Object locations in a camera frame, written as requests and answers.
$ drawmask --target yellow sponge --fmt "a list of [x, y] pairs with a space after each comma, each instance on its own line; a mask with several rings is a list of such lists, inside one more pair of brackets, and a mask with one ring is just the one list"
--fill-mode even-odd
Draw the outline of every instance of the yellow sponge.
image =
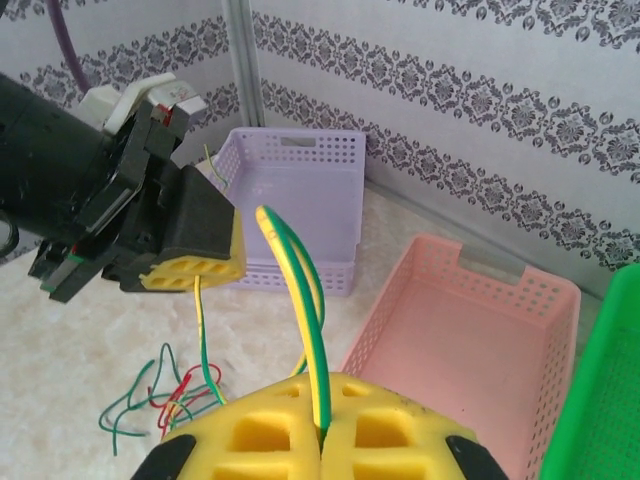
[[309, 377], [298, 375], [174, 430], [196, 445], [178, 480], [464, 480], [445, 439], [472, 431], [397, 393], [331, 374], [322, 453]]

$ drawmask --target yellow foam connector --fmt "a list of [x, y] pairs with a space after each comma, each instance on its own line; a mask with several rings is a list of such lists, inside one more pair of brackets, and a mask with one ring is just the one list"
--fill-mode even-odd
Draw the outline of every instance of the yellow foam connector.
[[331, 388], [322, 452], [302, 374], [167, 435], [196, 440], [178, 480], [465, 480], [446, 438], [475, 442], [472, 431], [346, 374], [332, 373]]
[[147, 290], [184, 291], [193, 289], [196, 275], [200, 275], [202, 288], [215, 287], [243, 278], [247, 270], [247, 256], [242, 232], [242, 216], [238, 210], [233, 216], [230, 258], [183, 255], [152, 265], [147, 275], [140, 275], [140, 283]]

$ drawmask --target red wire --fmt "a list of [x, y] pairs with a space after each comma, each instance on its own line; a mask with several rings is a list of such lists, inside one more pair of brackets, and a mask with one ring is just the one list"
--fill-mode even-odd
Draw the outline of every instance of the red wire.
[[[216, 380], [216, 384], [220, 384], [220, 381], [222, 380], [222, 370], [220, 370], [220, 367], [218, 367], [215, 363], [209, 363], [209, 367], [213, 368], [218, 373], [218, 379]], [[156, 425], [162, 431], [162, 433], [161, 433], [162, 437], [164, 437], [166, 435], [166, 433], [167, 433], [167, 428], [169, 426], [169, 418], [171, 417], [171, 414], [173, 413], [174, 409], [176, 408], [175, 404], [173, 404], [173, 405], [171, 405], [169, 407], [169, 411], [167, 412], [167, 406], [169, 405], [169, 403], [175, 402], [180, 398], [180, 396], [187, 389], [187, 386], [189, 385], [189, 382], [191, 381], [191, 378], [192, 378], [191, 373], [194, 370], [197, 370], [198, 368], [202, 368], [202, 364], [194, 365], [189, 370], [187, 370], [187, 372], [185, 373], [184, 377], [182, 378], [182, 381], [180, 382], [180, 385], [178, 385], [178, 387], [173, 391], [173, 393], [169, 396], [169, 398], [167, 399], [166, 402], [164, 402], [162, 404], [158, 404], [155, 401], [153, 401], [152, 399], [149, 399], [149, 404], [152, 407], [161, 408], [162, 409], [160, 411], [160, 415], [158, 415], [158, 420], [156, 422]], [[151, 396], [151, 387], [147, 387], [147, 392], [148, 392], [149, 396]], [[187, 403], [185, 403], [184, 406], [185, 407], [189, 407], [190, 405], [192, 405], [199, 398], [202, 398], [205, 395], [209, 395], [211, 393], [213, 393], [213, 392], [211, 392], [211, 389], [207, 388], [206, 390], [203, 390], [202, 392], [198, 393], [193, 398], [190, 398], [189, 401]], [[184, 410], [180, 410], [176, 415], [176, 420], [178, 418], [180, 418], [180, 415], [183, 414], [183, 413], [186, 414], [186, 412], [184, 412]]]
[[[164, 415], [165, 411], [167, 410], [167, 405], [169, 405], [170, 402], [173, 402], [175, 400], [178, 400], [178, 398], [180, 398], [180, 395], [182, 395], [182, 392], [184, 392], [184, 390], [187, 388], [187, 385], [189, 384], [190, 380], [191, 380], [191, 374], [187, 373], [184, 376], [184, 378], [182, 379], [182, 382], [180, 382], [180, 385], [178, 385], [178, 388], [176, 388], [174, 390], [174, 392], [169, 396], [169, 399], [164, 404], [164, 407], [162, 408], [162, 411], [160, 412], [160, 415], [158, 416], [158, 421], [156, 422], [156, 425], [158, 426], [158, 428], [160, 428], [160, 429], [163, 428], [162, 425], [160, 425], [160, 421], [162, 420], [162, 416]], [[173, 405], [171, 405], [171, 408], [170, 408], [169, 413], [167, 415], [170, 415], [174, 408], [175, 407]]]

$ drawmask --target pink basket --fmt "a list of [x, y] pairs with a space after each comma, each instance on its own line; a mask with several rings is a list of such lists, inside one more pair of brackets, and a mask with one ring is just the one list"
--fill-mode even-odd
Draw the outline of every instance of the pink basket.
[[570, 383], [580, 290], [532, 267], [502, 283], [462, 268], [461, 248], [411, 242], [342, 371], [472, 428], [509, 478], [533, 480]]

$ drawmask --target basket handle slot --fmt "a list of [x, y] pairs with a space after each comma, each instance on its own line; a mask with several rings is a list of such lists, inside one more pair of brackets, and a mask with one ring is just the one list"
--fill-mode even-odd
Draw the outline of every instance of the basket handle slot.
[[313, 137], [280, 137], [280, 145], [283, 147], [315, 147], [316, 139]]
[[458, 256], [458, 267], [507, 285], [516, 286], [522, 281], [527, 265], [497, 253], [463, 245]]
[[268, 265], [256, 266], [256, 265], [252, 265], [251, 266], [251, 271], [247, 271], [247, 274], [252, 274], [252, 273], [257, 273], [257, 274], [260, 274], [260, 275], [280, 275], [280, 276], [282, 276], [282, 273], [278, 269], [278, 266], [275, 264], [275, 260], [274, 260], [274, 265], [273, 266], [268, 266]]

